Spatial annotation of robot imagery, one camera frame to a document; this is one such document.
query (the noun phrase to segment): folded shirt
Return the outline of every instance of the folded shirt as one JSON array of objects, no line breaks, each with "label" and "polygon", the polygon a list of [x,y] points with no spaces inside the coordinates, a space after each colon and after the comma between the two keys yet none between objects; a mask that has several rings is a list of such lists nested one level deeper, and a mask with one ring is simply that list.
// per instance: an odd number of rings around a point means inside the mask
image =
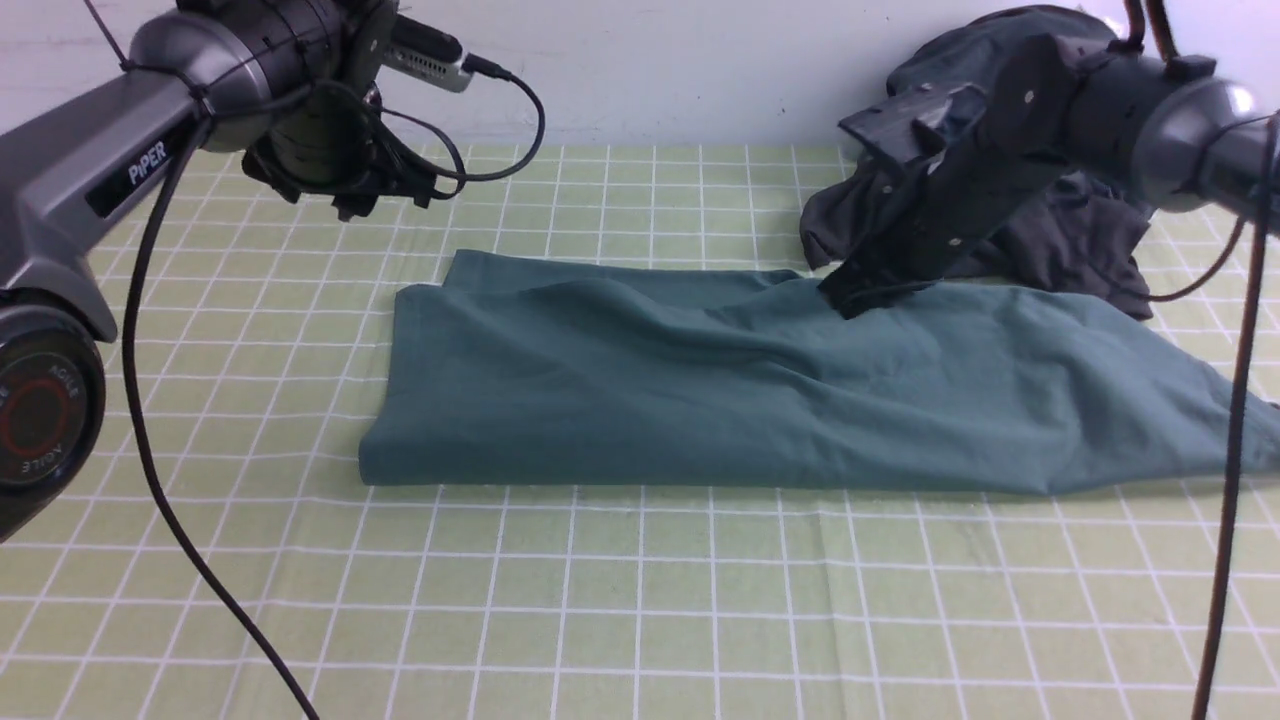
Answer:
[{"label": "folded shirt", "polygon": [[[941,283],[852,320],[791,272],[460,251],[397,295],[371,486],[1059,495],[1215,475],[1230,384],[1103,300]],[[1280,468],[1251,397],[1247,471]]]}]

